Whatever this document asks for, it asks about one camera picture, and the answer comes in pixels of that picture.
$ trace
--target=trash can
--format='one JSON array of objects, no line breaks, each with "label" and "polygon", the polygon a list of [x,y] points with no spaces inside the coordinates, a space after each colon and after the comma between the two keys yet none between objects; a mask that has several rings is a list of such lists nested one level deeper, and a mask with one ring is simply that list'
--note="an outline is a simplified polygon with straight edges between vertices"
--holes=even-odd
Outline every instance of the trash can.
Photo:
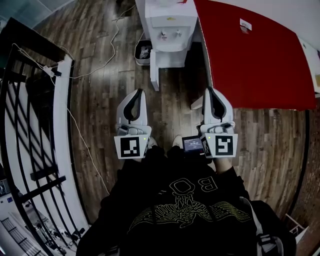
[{"label": "trash can", "polygon": [[152,44],[150,40],[147,40],[147,39],[140,40],[137,43],[137,45],[135,46],[134,57],[135,57],[135,62],[139,66],[150,66],[151,49],[152,49]]}]

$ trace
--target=white sneaker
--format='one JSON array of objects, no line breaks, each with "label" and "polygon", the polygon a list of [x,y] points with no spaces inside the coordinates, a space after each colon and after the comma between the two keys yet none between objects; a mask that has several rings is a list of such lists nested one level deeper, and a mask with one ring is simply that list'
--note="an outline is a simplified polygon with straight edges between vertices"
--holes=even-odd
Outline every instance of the white sneaker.
[{"label": "white sneaker", "polygon": [[172,142],[172,147],[174,146],[178,146],[180,149],[183,149],[184,148],[184,145],[182,143],[182,136],[181,135],[177,135],[175,136],[175,138],[173,139],[173,142]]},{"label": "white sneaker", "polygon": [[158,146],[156,140],[150,136],[149,143],[148,143],[148,149],[151,149],[153,146]]}]

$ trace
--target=cable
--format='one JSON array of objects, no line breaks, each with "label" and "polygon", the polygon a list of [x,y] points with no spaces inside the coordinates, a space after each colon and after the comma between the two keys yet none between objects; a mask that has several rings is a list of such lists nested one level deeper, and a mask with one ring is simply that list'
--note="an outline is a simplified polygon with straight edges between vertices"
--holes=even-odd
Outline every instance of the cable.
[{"label": "cable", "polygon": [[43,35],[41,35],[41,34],[39,34],[39,35],[42,36],[43,38],[47,39],[47,40],[50,41],[51,43],[55,44],[55,45],[58,46],[59,48],[65,49],[66,52],[70,55],[71,59],[75,60],[75,58],[74,58],[74,57],[72,56],[72,54],[68,51],[67,48],[65,48],[65,47],[62,46],[62,45],[57,45],[53,40],[51,40],[51,39],[48,38],[48,37],[45,37],[45,36],[43,36]]},{"label": "cable", "polygon": [[[13,43],[12,45],[15,45],[15,46],[19,49],[19,51],[20,51],[24,56],[26,56],[27,58],[29,58],[30,60],[32,60],[33,62],[35,62],[42,71],[46,72],[45,69],[44,69],[44,67],[43,67],[42,65],[40,65],[39,63],[37,63],[32,57],[30,57],[29,54],[28,54],[25,50],[21,49],[16,43]],[[52,80],[52,77],[51,77],[51,76],[49,76],[49,77],[50,77],[50,80],[51,80],[52,84],[53,84],[54,86],[56,86],[55,83],[54,83],[54,81]],[[92,164],[93,164],[96,172],[98,173],[99,177],[101,178],[101,181],[102,181],[102,183],[103,183],[103,185],[104,185],[104,188],[105,188],[106,192],[110,195],[110,193],[109,193],[109,191],[108,191],[108,189],[107,189],[107,186],[106,186],[106,184],[105,184],[105,182],[104,182],[104,179],[102,178],[102,176],[101,176],[101,174],[100,174],[97,166],[96,166],[95,163],[94,163],[94,160],[93,160],[92,155],[91,155],[91,153],[90,153],[89,147],[88,147],[85,139],[84,139],[83,136],[81,135],[79,126],[78,126],[78,124],[77,124],[77,121],[76,121],[75,117],[71,114],[71,111],[68,109],[67,105],[66,105],[66,110],[69,112],[70,116],[72,117],[72,119],[73,119],[73,121],[74,121],[74,123],[75,123],[75,126],[76,126],[76,128],[77,128],[77,130],[78,130],[78,132],[79,132],[79,135],[80,135],[80,137],[81,137],[81,139],[82,139],[82,141],[83,141],[83,143],[84,143],[84,145],[85,145],[85,147],[86,147],[86,149],[87,149],[87,151],[88,151],[88,153],[89,153],[89,156],[90,156],[90,159],[91,159],[91,161],[92,161]]]},{"label": "cable", "polygon": [[123,13],[121,13],[121,15],[120,15],[120,16],[116,19],[116,21],[115,21],[115,26],[116,26],[117,31],[116,31],[116,33],[114,34],[114,36],[112,37],[112,39],[111,39],[111,41],[110,41],[110,44],[111,44],[112,49],[113,49],[113,55],[111,56],[111,58],[108,59],[108,61],[107,61],[103,66],[96,68],[96,69],[93,70],[92,72],[90,72],[90,73],[88,73],[88,74],[82,74],[82,75],[79,75],[79,76],[76,76],[76,77],[71,77],[71,76],[70,76],[71,79],[77,79],[77,78],[89,76],[89,75],[91,75],[92,73],[94,73],[94,72],[96,72],[96,71],[98,71],[98,70],[100,70],[100,69],[103,69],[103,68],[114,58],[114,56],[116,56],[116,49],[115,49],[112,41],[115,39],[115,37],[118,35],[118,33],[119,33],[119,31],[120,31],[117,22],[118,22],[118,20],[121,18],[122,15],[124,15],[126,12],[130,11],[130,10],[131,10],[133,7],[135,7],[135,6],[136,6],[136,4],[135,4],[134,6],[132,6],[131,8],[129,8],[128,10],[125,10]]},{"label": "cable", "polygon": [[139,40],[138,40],[138,42],[136,42],[135,47],[137,47],[137,45],[139,44],[139,42],[140,42],[142,36],[144,35],[144,33],[145,33],[145,32],[143,31],[142,34],[141,34],[141,36],[140,36],[140,38],[139,38]]},{"label": "cable", "polygon": [[[129,9],[125,10],[125,11],[124,11],[123,13],[121,13],[121,15],[115,20],[115,26],[116,26],[117,31],[116,31],[116,33],[114,34],[114,36],[112,37],[112,39],[111,39],[111,41],[110,41],[110,44],[111,44],[112,49],[113,49],[113,55],[112,55],[112,57],[111,57],[110,59],[108,59],[108,61],[107,61],[103,66],[96,68],[96,69],[93,70],[92,72],[90,72],[90,73],[88,73],[88,74],[79,75],[79,76],[76,76],[76,77],[71,77],[71,76],[70,76],[70,77],[69,77],[70,79],[77,79],[77,78],[89,76],[89,75],[91,75],[92,73],[94,73],[94,72],[96,72],[96,71],[98,71],[98,70],[100,70],[100,69],[103,69],[103,68],[115,57],[115,55],[116,55],[116,50],[115,50],[115,47],[114,47],[114,45],[113,45],[112,42],[113,42],[113,40],[115,39],[115,37],[118,35],[118,33],[119,33],[119,31],[120,31],[117,22],[118,22],[118,20],[122,17],[123,14],[125,14],[125,13],[128,12],[128,11],[130,11],[130,10],[131,10],[132,8],[134,8],[135,6],[136,6],[136,4],[133,5],[132,7],[130,7]],[[141,34],[141,36],[140,36],[140,38],[139,38],[139,40],[138,40],[138,42],[136,43],[135,46],[138,45],[138,43],[139,43],[139,41],[141,40],[141,38],[142,38],[143,35],[144,35],[144,32]],[[51,41],[53,44],[55,44],[55,43],[54,43],[52,40],[50,40],[49,38],[47,38],[47,37],[45,37],[45,38],[46,38],[47,40]],[[42,65],[40,65],[40,64],[38,64],[32,57],[29,56],[29,54],[28,54],[25,50],[21,49],[21,48],[20,48],[17,44],[15,44],[15,43],[13,43],[12,45],[15,45],[23,55],[25,55],[27,58],[29,58],[30,60],[32,60],[33,62],[35,62],[41,70],[43,70],[44,72],[47,73],[47,71],[44,69],[45,67],[42,66]],[[67,51],[67,53],[71,56],[71,58],[74,59],[73,56],[72,56],[72,55],[70,54],[70,52],[68,51],[68,49],[66,49],[65,47],[63,47],[63,46],[61,46],[61,45],[58,46],[58,47],[65,49],[65,50]],[[49,77],[50,77],[50,80],[51,80],[52,84],[53,84],[54,86],[56,86],[55,83],[54,83],[54,81],[52,80],[52,77],[51,77],[51,76],[49,76]],[[70,116],[72,117],[72,119],[73,119],[73,121],[74,121],[74,123],[75,123],[75,126],[76,126],[76,128],[77,128],[77,130],[78,130],[78,132],[79,132],[79,135],[80,135],[80,137],[81,137],[81,139],[82,139],[82,141],[83,141],[83,143],[84,143],[84,145],[85,145],[85,147],[86,147],[86,149],[87,149],[87,151],[88,151],[88,153],[89,153],[89,156],[90,156],[90,158],[91,158],[92,164],[93,164],[96,172],[98,173],[99,177],[101,178],[101,181],[102,181],[102,183],[103,183],[103,185],[104,185],[105,190],[106,190],[107,193],[110,195],[110,193],[109,193],[109,191],[108,191],[108,189],[107,189],[107,186],[106,186],[106,184],[105,184],[105,182],[104,182],[104,179],[102,178],[102,176],[101,176],[98,168],[96,167],[96,165],[95,165],[95,163],[94,163],[94,160],[93,160],[93,158],[92,158],[92,156],[91,156],[89,147],[88,147],[85,139],[84,139],[83,136],[81,135],[81,131],[80,131],[79,127],[78,127],[78,124],[77,124],[76,119],[75,119],[74,116],[71,114],[71,111],[68,109],[67,106],[66,106],[66,109],[67,109],[67,111],[69,112]]]}]

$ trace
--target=wooden floor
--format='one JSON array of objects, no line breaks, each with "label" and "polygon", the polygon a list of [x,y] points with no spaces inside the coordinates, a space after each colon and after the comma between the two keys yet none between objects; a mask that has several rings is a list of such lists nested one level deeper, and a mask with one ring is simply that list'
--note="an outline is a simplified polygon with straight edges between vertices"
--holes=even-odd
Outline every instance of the wooden floor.
[{"label": "wooden floor", "polygon": [[297,246],[297,256],[312,255],[320,246],[320,99],[310,110],[309,153],[303,182],[291,216],[308,231]]},{"label": "wooden floor", "polygon": [[[114,0],[77,0],[36,29],[69,49],[75,59],[73,75],[79,76],[102,66],[112,56],[110,40],[116,32],[115,19],[132,5],[133,0],[121,6]],[[134,89],[145,90],[152,136],[168,150],[176,135],[197,134],[202,114],[200,109],[190,110],[190,103],[206,86],[202,52],[199,45],[193,45],[185,68],[160,70],[160,91],[155,92],[148,67],[136,65],[134,59],[135,44],[143,32],[137,9],[126,13],[118,26],[114,59],[92,75],[74,79],[71,92],[71,112],[109,190],[123,164],[117,159],[113,137],[116,109],[124,97]],[[305,113],[235,109],[234,117],[239,133],[237,156],[232,160],[236,171],[251,199],[266,201],[283,217],[301,172]],[[94,222],[107,193],[74,124],[72,147],[85,209]]]}]

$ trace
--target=small screen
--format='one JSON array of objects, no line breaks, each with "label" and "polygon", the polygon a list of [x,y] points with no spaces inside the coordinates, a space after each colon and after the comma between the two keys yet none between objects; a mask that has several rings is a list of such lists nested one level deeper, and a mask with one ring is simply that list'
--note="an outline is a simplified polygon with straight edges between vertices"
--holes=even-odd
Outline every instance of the small screen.
[{"label": "small screen", "polygon": [[201,140],[196,138],[183,138],[184,151],[203,150]]}]

